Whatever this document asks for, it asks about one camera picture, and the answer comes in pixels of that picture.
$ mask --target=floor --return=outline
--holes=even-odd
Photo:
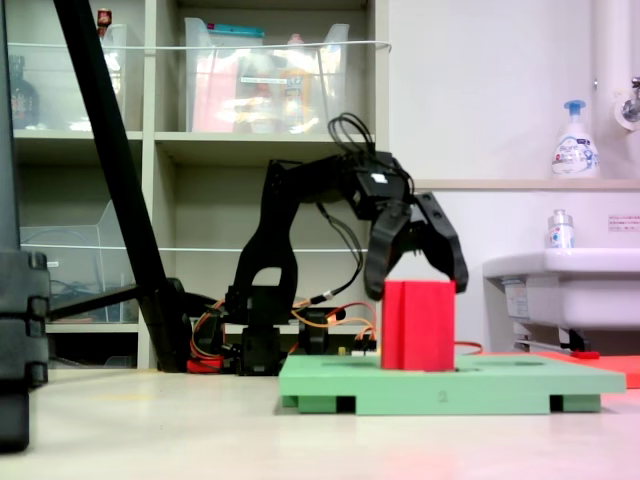
[[[51,374],[2,480],[640,479],[640,390],[600,414],[301,416],[275,378]]]

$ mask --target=green board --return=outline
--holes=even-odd
[[[623,374],[536,355],[466,355],[456,366],[406,372],[381,369],[377,356],[291,355],[280,396],[300,413],[346,405],[360,415],[516,415],[597,412],[601,393],[626,389]]]

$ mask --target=shelf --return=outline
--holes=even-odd
[[[362,135],[352,138],[364,144]],[[156,143],[178,165],[265,167],[271,159],[312,161],[339,153],[329,134],[157,132]]]
[[[142,132],[127,132],[134,162],[141,163]],[[92,132],[15,130],[16,157],[21,165],[97,166]]]
[[[181,7],[250,10],[362,10],[368,0],[178,0]]]
[[[417,190],[638,190],[640,179],[415,180]]]
[[[297,335],[298,325],[277,325],[282,335]],[[240,335],[244,325],[225,325],[225,333],[227,335]],[[329,333],[333,335],[357,335],[364,328],[362,325],[338,325],[329,329]]]
[[[137,323],[48,323],[47,333],[138,333]]]

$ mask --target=clear plastic container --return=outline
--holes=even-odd
[[[47,256],[52,308],[134,283],[112,202],[97,225],[22,227],[20,239],[23,250]],[[135,323],[137,303],[131,300],[61,321]]]
[[[334,25],[321,47],[242,39],[234,49],[215,48],[202,20],[186,18],[185,28],[187,46],[206,47],[187,50],[187,131],[324,133],[344,111],[347,47],[332,42],[347,41],[349,25]]]
[[[127,130],[142,127],[143,51],[121,47],[139,44],[127,25],[110,26],[102,43]],[[9,55],[12,92],[15,87],[23,92],[12,93],[14,128],[91,131],[66,48],[9,45]],[[16,72],[16,62],[11,62],[19,58],[22,58],[21,75]],[[34,109],[27,120],[21,118],[25,103],[27,108]]]

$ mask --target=faucet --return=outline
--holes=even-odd
[[[622,116],[628,122],[635,123],[640,121],[640,77],[631,79],[631,87],[636,94],[636,98],[624,102]]]

